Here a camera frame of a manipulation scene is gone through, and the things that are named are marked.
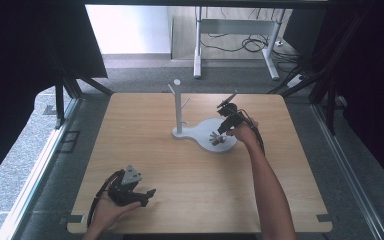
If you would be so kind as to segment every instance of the black object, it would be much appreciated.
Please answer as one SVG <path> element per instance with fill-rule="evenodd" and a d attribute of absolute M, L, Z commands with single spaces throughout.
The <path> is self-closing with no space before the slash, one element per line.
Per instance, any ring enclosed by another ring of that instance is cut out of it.
<path fill-rule="evenodd" d="M 222 101 L 220 105 L 217 106 L 217 108 L 220 108 L 217 112 L 221 115 L 226 117 L 226 119 L 220 124 L 220 127 L 217 129 L 219 134 L 223 134 L 227 132 L 232 127 L 237 127 L 241 123 L 246 122 L 248 126 L 252 129 L 255 136 L 257 137 L 258 143 L 260 144 L 260 148 L 265 154 L 264 150 L 264 143 L 263 138 L 261 137 L 260 132 L 258 131 L 258 128 L 254 125 L 252 119 L 248 117 L 248 114 L 245 112 L 245 110 L 238 110 L 238 107 L 234 103 L 230 103 L 230 101 L 236 96 L 236 93 L 232 94 L 230 97 L 228 97 L 226 100 Z"/>
<path fill-rule="evenodd" d="M 241 112 L 238 112 L 238 107 L 234 103 L 228 103 L 224 105 L 217 112 L 226 117 L 226 119 L 221 123 L 220 127 L 217 129 L 219 134 L 227 132 L 232 127 L 237 127 L 239 124 L 243 123 L 244 115 Z"/>
<path fill-rule="evenodd" d="M 313 56 L 325 12 L 325 9 L 294 9 L 286 25 L 283 39 L 305 59 Z"/>
<path fill-rule="evenodd" d="M 154 196 L 156 189 L 152 189 L 145 194 L 133 192 L 139 182 L 123 184 L 125 173 L 123 169 L 117 172 L 117 177 L 111 182 L 108 189 L 108 196 L 119 206 L 140 202 L 142 207 L 146 207 L 149 202 L 148 199 Z"/>
<path fill-rule="evenodd" d="M 87 227 L 89 227 L 92 222 L 93 213 L 95 212 L 96 204 L 98 204 L 99 199 L 104 191 L 108 191 L 108 196 L 115 204 L 119 206 L 125 206 L 133 202 L 140 202 L 142 207 L 146 207 L 149 202 L 149 198 L 153 197 L 156 189 L 148 191 L 146 194 L 135 193 L 133 189 L 138 185 L 139 181 L 131 182 L 128 184 L 122 184 L 123 178 L 126 172 L 124 169 L 113 173 L 96 193 L 95 198 L 93 199 L 92 205 L 89 210 L 89 216 L 87 218 Z"/>
<path fill-rule="evenodd" d="M 62 124 L 61 83 L 80 91 L 73 72 L 107 77 L 84 4 L 0 1 L 0 164 L 27 124 L 37 94 L 57 85 L 57 128 Z"/>
<path fill-rule="evenodd" d="M 374 1 L 336 76 L 347 103 L 344 118 L 384 169 L 384 1 Z"/>

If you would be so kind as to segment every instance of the metal frame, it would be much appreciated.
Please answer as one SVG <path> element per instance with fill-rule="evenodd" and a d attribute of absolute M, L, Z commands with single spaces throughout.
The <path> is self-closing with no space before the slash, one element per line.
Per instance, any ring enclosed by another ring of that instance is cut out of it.
<path fill-rule="evenodd" d="M 60 128 L 54 129 L 49 135 L 48 141 L 40 153 L 30 175 L 27 177 L 26 183 L 20 191 L 14 205 L 9 211 L 2 227 L 0 229 L 0 239 L 12 239 L 23 219 L 30 202 L 42 180 L 50 160 L 57 150 L 58 143 L 64 136 L 64 132 L 69 128 L 71 119 L 73 119 L 74 110 L 79 104 L 79 100 L 72 100 L 67 106 L 65 121 Z"/>
<path fill-rule="evenodd" d="M 201 34 L 240 34 L 240 35 L 270 35 L 267 49 L 262 53 L 273 80 L 279 79 L 276 67 L 271 59 L 273 47 L 282 25 L 285 9 L 280 9 L 280 16 L 276 21 L 266 20 L 230 20 L 230 19 L 202 19 L 202 7 L 198 7 L 196 19 L 196 42 L 194 54 L 194 78 L 201 77 Z"/>
<path fill-rule="evenodd" d="M 339 144 L 336 137 L 330 132 L 330 129 L 328 129 L 324 124 L 326 119 L 322 110 L 320 109 L 320 106 L 312 104 L 311 108 L 316 116 L 323 135 L 329 143 L 332 153 L 335 156 L 335 160 L 338 163 L 338 166 L 349 185 L 357 205 L 360 207 L 361 213 L 363 214 L 370 231 L 376 240 L 384 240 L 383 223 L 375 208 L 373 207 L 369 197 L 366 195 L 363 187 L 361 186 L 360 181 L 355 175 L 354 170 L 352 169 L 345 153 L 341 148 L 341 145 Z"/>

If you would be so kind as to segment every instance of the wooden table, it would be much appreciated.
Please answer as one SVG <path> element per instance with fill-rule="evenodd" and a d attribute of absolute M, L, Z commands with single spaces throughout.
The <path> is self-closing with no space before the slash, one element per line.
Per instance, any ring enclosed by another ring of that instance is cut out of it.
<path fill-rule="evenodd" d="M 194 126 L 219 117 L 216 106 L 228 94 L 182 94 L 183 120 Z M 297 232 L 328 232 L 331 222 L 283 98 L 240 94 L 238 108 L 260 123 L 266 155 L 288 198 Z M 110 230 L 118 233 L 257 233 L 260 232 L 251 165 L 244 145 L 222 154 L 203 150 L 172 135 L 174 97 L 168 93 L 111 97 L 69 223 L 72 233 L 86 230 L 90 204 L 113 172 L 132 164 L 143 180 L 135 192 L 156 188 L 145 208 L 127 213 Z"/>

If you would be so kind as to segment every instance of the black curtain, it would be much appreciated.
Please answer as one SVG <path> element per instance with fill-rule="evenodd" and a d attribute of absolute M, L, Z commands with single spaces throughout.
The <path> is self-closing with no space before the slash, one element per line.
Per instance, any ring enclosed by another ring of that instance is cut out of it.
<path fill-rule="evenodd" d="M 384 1 L 374 1 L 336 75 L 344 117 L 384 168 Z"/>
<path fill-rule="evenodd" d="M 60 81 L 107 77 L 83 5 L 0 1 L 0 164 L 34 110 L 35 97 Z"/>

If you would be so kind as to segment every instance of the hand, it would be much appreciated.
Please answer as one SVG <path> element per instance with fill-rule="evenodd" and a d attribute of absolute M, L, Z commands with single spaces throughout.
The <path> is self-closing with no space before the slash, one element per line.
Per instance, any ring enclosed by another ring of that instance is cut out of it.
<path fill-rule="evenodd" d="M 254 127 L 258 128 L 258 122 L 254 121 L 252 118 L 251 121 Z M 252 129 L 246 122 L 241 123 L 235 129 L 228 130 L 226 132 L 226 135 L 235 136 L 236 139 L 243 142 L 245 145 L 257 142 L 255 133 L 252 131 Z"/>
<path fill-rule="evenodd" d="M 130 203 L 126 206 L 118 206 L 108 196 L 108 186 L 96 204 L 92 222 L 86 231 L 83 239 L 99 239 L 99 236 L 111 227 L 118 218 L 126 212 L 132 211 L 141 206 L 140 202 Z"/>

